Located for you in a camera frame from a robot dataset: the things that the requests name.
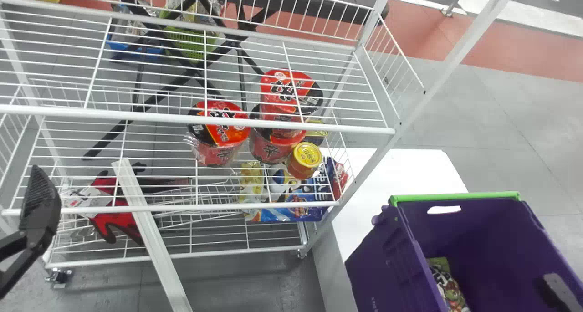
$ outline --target white cart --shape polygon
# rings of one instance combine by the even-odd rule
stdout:
[[[430,88],[381,16],[388,0],[374,7],[337,0],[198,0],[223,8],[194,12],[183,5],[165,7],[166,0],[144,1],[148,11],[177,15],[209,17],[213,10],[215,22],[230,27],[152,17],[141,12],[144,3],[138,0],[0,0],[0,225],[6,232],[14,228],[32,165],[44,169],[61,192],[84,188],[106,170],[115,177],[110,198],[115,201],[123,191],[127,206],[63,208],[59,231],[43,256],[45,267],[152,260],[173,309],[191,310],[171,259],[270,251],[306,256],[509,0],[490,0]],[[133,13],[110,11],[110,5]],[[198,58],[180,48],[192,40],[165,35],[172,33],[168,26],[196,32],[186,36],[202,47]],[[110,36],[119,27],[128,30]],[[135,42],[123,57],[115,48],[121,36],[125,44]],[[160,47],[170,52],[157,52]],[[206,107],[202,116],[187,115],[217,92],[250,111],[260,103],[260,73],[268,69],[314,79],[323,105],[311,119],[322,122],[308,123],[303,115],[300,123],[217,119],[204,116]],[[241,163],[254,160],[248,144],[228,166],[202,167],[184,141],[189,123],[328,131],[321,150],[343,164],[348,183],[338,200],[310,205],[329,206],[318,223],[248,223],[242,210],[265,207],[239,202]],[[355,177],[346,146],[367,136],[382,138],[381,144]],[[135,162],[145,170],[135,174]],[[266,176],[270,166],[263,167]],[[161,177],[181,184],[143,192],[140,179]],[[123,212],[133,212],[145,247],[115,229],[115,243],[106,243],[78,216]]]

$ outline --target snack bag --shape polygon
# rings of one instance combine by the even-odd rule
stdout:
[[[258,161],[247,161],[241,165],[241,191],[239,202],[264,202],[267,191],[264,188],[263,168]]]
[[[450,312],[470,312],[458,282],[451,276],[450,265],[445,257],[428,258],[427,263],[437,288]]]
[[[292,177],[283,164],[269,171],[267,185],[272,202],[323,202],[340,198],[348,175],[344,165],[323,158],[316,175],[299,180]],[[253,222],[320,221],[327,207],[264,208],[244,211],[245,220]]]

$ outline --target purple crate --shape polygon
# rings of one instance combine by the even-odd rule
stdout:
[[[432,206],[461,211],[427,214]],[[399,202],[346,261],[359,312],[448,312],[426,258],[445,256],[472,312],[557,312],[535,281],[583,285],[526,202],[510,198]]]

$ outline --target blue snack package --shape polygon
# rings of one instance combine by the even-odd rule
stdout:
[[[340,197],[348,179],[344,165],[325,157],[314,177],[299,180],[283,164],[270,172],[269,192],[272,202],[330,202]],[[328,207],[266,208],[245,210],[245,220],[252,222],[320,221]]]

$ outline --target bin handle hole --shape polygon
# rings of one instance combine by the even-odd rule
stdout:
[[[455,213],[462,210],[462,206],[433,206],[427,210],[427,214],[447,214]]]

